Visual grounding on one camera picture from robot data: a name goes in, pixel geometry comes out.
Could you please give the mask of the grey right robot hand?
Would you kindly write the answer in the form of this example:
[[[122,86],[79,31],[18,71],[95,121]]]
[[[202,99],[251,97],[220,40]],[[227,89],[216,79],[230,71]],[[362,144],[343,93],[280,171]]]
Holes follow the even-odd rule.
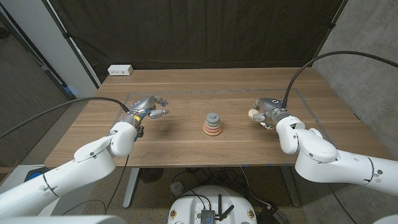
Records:
[[[274,124],[288,116],[290,116],[290,113],[285,108],[282,108],[282,101],[273,98],[256,100],[249,115],[252,121],[261,123],[270,120]]]

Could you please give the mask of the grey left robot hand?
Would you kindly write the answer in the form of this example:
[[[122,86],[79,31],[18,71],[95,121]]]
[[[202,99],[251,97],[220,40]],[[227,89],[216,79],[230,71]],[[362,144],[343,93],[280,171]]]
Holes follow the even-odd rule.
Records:
[[[166,107],[168,103],[167,100],[159,96],[146,96],[130,106],[129,112],[121,122],[129,123],[137,128],[141,125],[144,118],[159,119],[168,114],[168,110],[156,108],[156,104]]]

